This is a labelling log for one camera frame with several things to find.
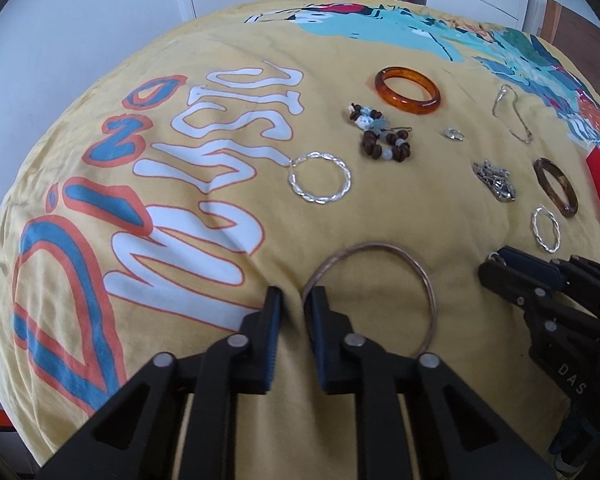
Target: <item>silver chain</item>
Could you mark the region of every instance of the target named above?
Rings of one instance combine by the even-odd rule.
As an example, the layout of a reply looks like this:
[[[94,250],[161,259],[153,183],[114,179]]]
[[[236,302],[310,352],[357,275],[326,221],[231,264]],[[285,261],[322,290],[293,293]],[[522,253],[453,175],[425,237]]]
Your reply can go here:
[[[516,188],[509,181],[509,171],[494,166],[488,158],[480,165],[472,164],[475,176],[491,190],[494,197],[501,202],[513,202],[516,199]]]
[[[509,90],[512,91],[513,95],[515,96],[513,98],[513,110],[515,111],[516,115],[520,119],[520,122],[522,123],[522,125],[525,127],[526,139],[523,139],[522,137],[520,137],[516,132],[514,132],[508,126],[505,126],[505,127],[506,127],[507,130],[509,130],[509,133],[511,135],[513,135],[514,137],[516,137],[517,140],[521,140],[525,144],[531,144],[531,142],[534,140],[534,135],[531,133],[531,131],[529,130],[529,128],[526,126],[525,121],[523,121],[522,117],[520,116],[520,113],[518,112],[518,107],[516,106],[518,104],[518,94],[517,94],[517,92],[510,85],[504,84],[504,85],[502,85],[500,87],[500,91],[498,92],[498,96],[496,97],[496,101],[493,103],[493,108],[491,109],[491,113],[493,114],[494,117],[499,118],[496,115],[496,107],[498,106],[498,103],[500,101],[502,101],[503,97],[507,94],[507,91],[509,91]]]

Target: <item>white letter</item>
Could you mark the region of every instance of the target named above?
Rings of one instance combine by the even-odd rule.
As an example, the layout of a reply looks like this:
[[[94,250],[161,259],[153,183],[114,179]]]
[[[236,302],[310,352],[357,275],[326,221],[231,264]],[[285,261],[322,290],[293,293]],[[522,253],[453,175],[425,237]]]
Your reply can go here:
[[[264,61],[264,63],[272,66],[273,68],[277,68],[280,72],[283,72],[288,75],[288,78],[282,77],[267,77],[266,79],[261,79],[260,81],[254,81],[252,83],[238,83],[235,81],[227,81],[225,79],[220,79],[221,75],[260,75],[262,73],[261,68],[241,68],[240,70],[224,70],[218,72],[212,72],[206,78],[209,81],[214,83],[221,84],[222,86],[227,86],[229,88],[244,88],[244,89],[253,89],[253,88],[262,88],[263,86],[270,85],[284,85],[284,86],[296,86],[302,81],[302,72],[299,70],[293,70],[292,68],[283,68],[281,66],[276,66],[269,61]]]
[[[255,250],[262,241],[262,228],[246,211],[231,204],[205,202],[201,208],[215,216],[226,218],[231,225],[211,229],[194,215],[183,210],[151,206],[147,208],[154,222],[150,240],[125,232],[115,234],[111,244],[118,260],[128,272],[112,271],[104,277],[109,294],[147,307],[181,314],[228,330],[238,330],[242,318],[254,309],[223,301],[168,280],[145,266],[141,258],[150,258],[194,276],[227,285],[240,285],[244,275],[235,264],[211,256],[162,229],[206,239],[238,252]]]
[[[189,91],[189,101],[187,104],[192,105],[203,97],[226,97],[228,99],[240,99],[241,101],[256,104],[282,103],[292,115],[299,115],[302,113],[302,110],[304,110],[300,104],[300,92],[292,92],[291,90],[287,91],[285,95],[268,94],[263,96],[253,96],[236,94],[234,92],[224,92],[221,90],[208,90],[206,85],[200,85],[194,86]]]
[[[230,168],[231,171],[218,174],[213,177],[210,182],[206,182],[190,176],[188,173],[178,170],[169,164],[157,162],[156,160],[141,158],[134,164],[134,173],[137,175],[175,178],[187,182],[188,184],[193,184],[204,194],[209,194],[215,189],[230,186],[237,182],[244,182],[245,180],[253,178],[256,174],[256,171],[249,164],[234,156],[220,153],[222,150],[240,153],[241,155],[250,156],[251,158],[268,158],[276,164],[285,167],[290,163],[288,156],[270,146],[251,148],[229,139],[211,140],[197,148],[171,146],[170,144],[163,143],[152,144],[152,146],[156,150],[169,153],[170,155],[195,166],[207,168],[225,166]]]
[[[173,121],[171,121],[171,126],[174,130],[180,132],[181,134],[193,137],[195,139],[201,139],[206,134],[216,130],[239,130],[247,124],[253,123],[253,121],[256,119],[265,119],[273,124],[273,127],[269,128],[268,130],[264,130],[261,133],[263,137],[276,140],[289,140],[291,137],[293,137],[291,126],[289,126],[282,114],[275,110],[252,110],[251,112],[243,113],[233,123],[213,123],[209,124],[208,126],[203,126],[202,128],[191,126],[189,123],[185,122],[185,118],[189,117],[191,114],[194,114],[198,110],[203,110],[205,108],[212,108],[213,110],[221,110],[223,112],[226,111],[225,107],[215,103],[195,103],[193,106],[187,108],[181,114],[177,115]]]

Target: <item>yellow blanket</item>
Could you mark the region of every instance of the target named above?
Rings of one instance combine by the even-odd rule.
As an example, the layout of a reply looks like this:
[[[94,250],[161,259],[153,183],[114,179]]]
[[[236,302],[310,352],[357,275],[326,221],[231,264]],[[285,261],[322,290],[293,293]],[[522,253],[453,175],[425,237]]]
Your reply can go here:
[[[382,101],[374,76],[393,65],[435,82],[435,113]],[[524,134],[509,98],[501,119],[491,114],[503,83],[520,95],[529,145],[507,131]],[[364,155],[351,103],[412,127],[411,158]],[[270,394],[240,400],[238,477],[353,478],[352,400],[317,387],[299,291],[330,254],[381,240],[431,276],[431,350],[544,454],[568,400],[529,359],[520,310],[482,288],[476,270],[505,244],[548,259],[530,229],[541,204],[560,222],[558,257],[600,262],[585,163],[600,146],[594,116],[600,97],[551,46],[395,0],[268,0],[187,23],[87,90],[4,199],[0,400],[44,462],[156,352],[204,351],[277,285],[287,312],[276,375]],[[443,137],[449,127],[466,140]],[[292,192],[289,160],[313,151],[350,168],[343,199],[316,205]],[[576,190],[573,219],[536,181],[542,156]],[[510,171],[516,202],[498,202],[475,177],[472,162],[485,158]],[[299,166],[298,181],[315,194],[342,186],[323,160]],[[391,352],[418,347],[426,294],[394,256],[354,256],[322,284],[359,332]]]

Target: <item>brown bangle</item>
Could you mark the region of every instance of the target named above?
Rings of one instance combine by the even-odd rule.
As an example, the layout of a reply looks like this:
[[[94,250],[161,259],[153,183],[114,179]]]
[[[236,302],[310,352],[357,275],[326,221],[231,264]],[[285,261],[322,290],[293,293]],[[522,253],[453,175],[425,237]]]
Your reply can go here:
[[[418,85],[422,86],[431,99],[428,101],[416,101],[415,99],[409,99],[408,97],[401,96],[400,94],[391,90],[386,84],[385,80],[399,77],[401,79],[408,79]],[[435,83],[426,76],[423,76],[420,72],[405,68],[403,66],[390,66],[383,68],[376,75],[376,91],[380,94],[380,97],[388,102],[391,106],[409,112],[411,114],[430,114],[435,112],[440,106],[440,90]]]
[[[544,192],[547,193],[547,196],[552,200],[555,206],[560,210],[562,216],[565,218],[571,218],[575,216],[575,214],[578,212],[578,197],[576,197],[576,192],[569,182],[569,179],[567,179],[560,168],[558,168],[558,166],[552,163],[548,158],[538,158],[538,160],[534,162],[534,170],[536,172],[536,177],[538,178],[538,183],[542,189],[544,189]],[[569,205],[566,205],[551,187],[546,175],[544,174],[545,171],[548,171],[556,178],[560,184],[560,187],[567,195]]]

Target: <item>silver ring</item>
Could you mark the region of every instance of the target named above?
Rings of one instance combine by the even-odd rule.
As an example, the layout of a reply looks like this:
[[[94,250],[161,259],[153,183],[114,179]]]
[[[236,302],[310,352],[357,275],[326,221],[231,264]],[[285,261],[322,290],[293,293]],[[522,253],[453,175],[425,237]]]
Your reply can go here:
[[[542,241],[542,237],[540,236],[540,233],[538,231],[538,213],[540,212],[544,212],[551,219],[551,223],[554,225],[555,245],[553,247],[549,247]],[[547,208],[545,208],[543,205],[536,208],[536,210],[534,211],[534,214],[531,217],[531,227],[534,230],[536,242],[538,242],[538,245],[542,247],[545,251],[553,254],[560,248],[560,226],[558,225],[558,221],[557,219],[555,219],[554,214]]]
[[[300,186],[298,186],[298,183],[296,182],[295,168],[298,164],[309,160],[310,158],[323,158],[325,160],[330,160],[342,170],[342,173],[344,174],[344,186],[339,192],[331,196],[313,196],[312,194],[305,192]],[[291,185],[291,189],[294,190],[294,193],[304,198],[307,202],[315,202],[317,204],[328,204],[329,202],[336,202],[336,200],[340,200],[347,193],[347,191],[351,189],[351,172],[342,160],[331,155],[331,153],[311,152],[305,155],[300,155],[298,158],[293,159],[289,163],[289,184]]]

